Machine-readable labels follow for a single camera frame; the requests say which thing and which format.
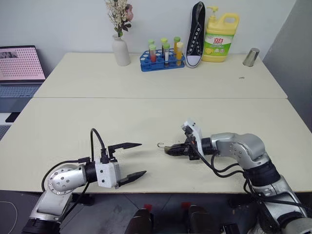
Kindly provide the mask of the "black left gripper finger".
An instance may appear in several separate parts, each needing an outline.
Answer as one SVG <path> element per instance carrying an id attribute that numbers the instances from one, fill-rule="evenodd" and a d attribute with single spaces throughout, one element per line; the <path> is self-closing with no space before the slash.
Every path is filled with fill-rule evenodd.
<path id="1" fill-rule="evenodd" d="M 129 149 L 129 148 L 134 148 L 137 146 L 141 146 L 141 143 L 125 142 L 121 144 L 108 146 L 108 152 L 114 153 L 116 149 Z"/>
<path id="2" fill-rule="evenodd" d="M 117 186 L 121 187 L 121 186 L 126 185 L 128 183 L 134 182 L 135 180 L 142 177 L 146 172 L 147 171 L 140 171 L 140 172 L 135 172 L 135 173 L 129 174 L 125 178 L 118 181 Z"/>

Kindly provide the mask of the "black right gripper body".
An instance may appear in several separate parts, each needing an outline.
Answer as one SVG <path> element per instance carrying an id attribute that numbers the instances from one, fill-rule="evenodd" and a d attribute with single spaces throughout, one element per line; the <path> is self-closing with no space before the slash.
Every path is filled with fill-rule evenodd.
<path id="1" fill-rule="evenodd" d="M 193 135 L 193 131 L 191 128 L 185 129 L 185 136 L 187 138 L 185 143 L 189 147 L 189 150 L 188 150 L 189 160 L 200 160 L 199 152 L 197 149 L 196 138 Z"/>

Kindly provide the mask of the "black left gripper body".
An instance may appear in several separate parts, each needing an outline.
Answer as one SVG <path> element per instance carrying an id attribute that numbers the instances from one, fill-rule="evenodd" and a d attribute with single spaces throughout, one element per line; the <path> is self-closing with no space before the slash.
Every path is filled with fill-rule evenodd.
<path id="1" fill-rule="evenodd" d="M 117 159 L 113 156 L 110 158 L 108 163 L 107 172 L 107 187 L 108 188 L 118 188 L 120 181 L 120 166 Z"/>

